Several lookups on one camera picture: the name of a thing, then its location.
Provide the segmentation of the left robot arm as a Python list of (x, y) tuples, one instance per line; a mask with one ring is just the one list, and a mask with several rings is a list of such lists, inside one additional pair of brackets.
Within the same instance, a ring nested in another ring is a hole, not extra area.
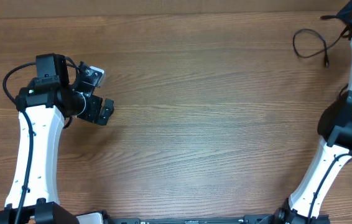
[(37, 76), (12, 96), (19, 113), (20, 140), (12, 186), (0, 223), (111, 223), (106, 211), (74, 215), (60, 206), (57, 191), (58, 146), (74, 118), (105, 126), (114, 102), (93, 94), (106, 73), (60, 54), (38, 55)]

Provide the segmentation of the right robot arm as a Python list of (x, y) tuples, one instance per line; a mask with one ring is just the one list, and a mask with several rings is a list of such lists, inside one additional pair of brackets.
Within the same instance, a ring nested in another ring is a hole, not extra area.
[[(350, 41), (352, 52), (352, 1), (334, 16), (345, 24), (341, 38)], [(256, 218), (258, 223), (329, 223), (320, 214), (322, 202), (343, 166), (352, 160), (352, 61), (350, 80), (339, 97), (322, 114), (317, 133), (318, 148), (297, 189), (274, 214)]]

